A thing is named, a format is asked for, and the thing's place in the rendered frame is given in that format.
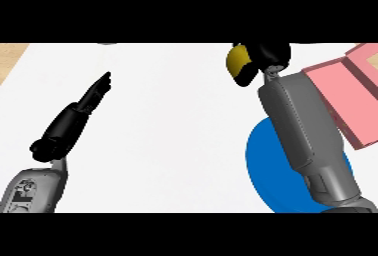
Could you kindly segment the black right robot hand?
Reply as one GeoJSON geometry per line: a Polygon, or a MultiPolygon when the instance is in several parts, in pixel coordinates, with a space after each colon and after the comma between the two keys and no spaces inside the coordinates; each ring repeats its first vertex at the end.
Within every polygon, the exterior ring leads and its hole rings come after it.
{"type": "Polygon", "coordinates": [[[291,60],[291,47],[288,43],[235,43],[234,47],[244,45],[251,62],[242,67],[239,75],[232,77],[241,87],[253,82],[259,72],[267,78],[276,78],[279,72],[288,67],[291,60]]]}

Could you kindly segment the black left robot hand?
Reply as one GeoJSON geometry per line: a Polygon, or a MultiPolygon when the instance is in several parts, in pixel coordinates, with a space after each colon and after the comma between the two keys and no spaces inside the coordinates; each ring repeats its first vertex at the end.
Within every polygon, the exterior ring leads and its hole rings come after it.
{"type": "Polygon", "coordinates": [[[62,159],[70,153],[83,133],[89,117],[111,89],[111,73],[107,72],[90,86],[78,102],[73,102],[58,114],[42,138],[30,151],[40,162],[62,159]]]}

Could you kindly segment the yellow lemon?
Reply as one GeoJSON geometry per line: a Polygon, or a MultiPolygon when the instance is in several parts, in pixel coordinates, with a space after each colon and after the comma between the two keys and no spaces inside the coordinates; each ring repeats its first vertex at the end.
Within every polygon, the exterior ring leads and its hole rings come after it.
{"type": "Polygon", "coordinates": [[[242,70],[242,67],[251,62],[248,51],[244,45],[235,46],[226,57],[226,68],[232,75],[236,77],[242,70]]]}

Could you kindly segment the pink cardboard box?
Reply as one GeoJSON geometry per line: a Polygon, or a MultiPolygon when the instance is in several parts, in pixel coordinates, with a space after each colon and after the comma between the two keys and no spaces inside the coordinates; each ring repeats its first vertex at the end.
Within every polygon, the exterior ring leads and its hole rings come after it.
{"type": "Polygon", "coordinates": [[[331,117],[355,149],[378,142],[378,43],[303,69],[331,117]]]}

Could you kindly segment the blue plate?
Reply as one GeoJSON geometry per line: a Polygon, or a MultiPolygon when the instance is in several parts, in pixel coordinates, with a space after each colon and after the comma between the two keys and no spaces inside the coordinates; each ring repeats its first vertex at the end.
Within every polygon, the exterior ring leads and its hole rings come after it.
{"type": "Polygon", "coordinates": [[[321,213],[329,209],[312,199],[303,176],[291,169],[269,118],[251,131],[245,162],[253,186],[275,213],[321,213]]]}

